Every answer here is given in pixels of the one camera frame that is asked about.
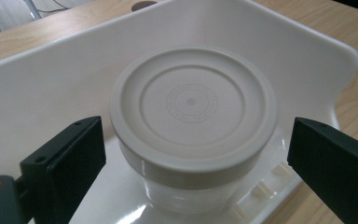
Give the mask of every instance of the wooden table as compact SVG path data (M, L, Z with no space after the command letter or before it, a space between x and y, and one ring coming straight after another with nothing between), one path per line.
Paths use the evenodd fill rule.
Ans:
M97 0L0 33L0 60L80 32L131 12L139 0ZM358 50L358 9L328 0L256 0ZM344 133L358 139L358 74L336 104ZM267 223L341 223L330 209L302 184Z

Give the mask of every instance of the container lid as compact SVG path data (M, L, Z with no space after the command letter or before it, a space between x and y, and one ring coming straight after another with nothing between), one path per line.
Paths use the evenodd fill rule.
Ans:
M130 164L178 188L197 175L208 176L203 185L211 186L244 175L277 119L263 74L244 58L209 47L137 60L118 78L110 109L117 136L133 155L126 156ZM172 172L181 180L173 181Z

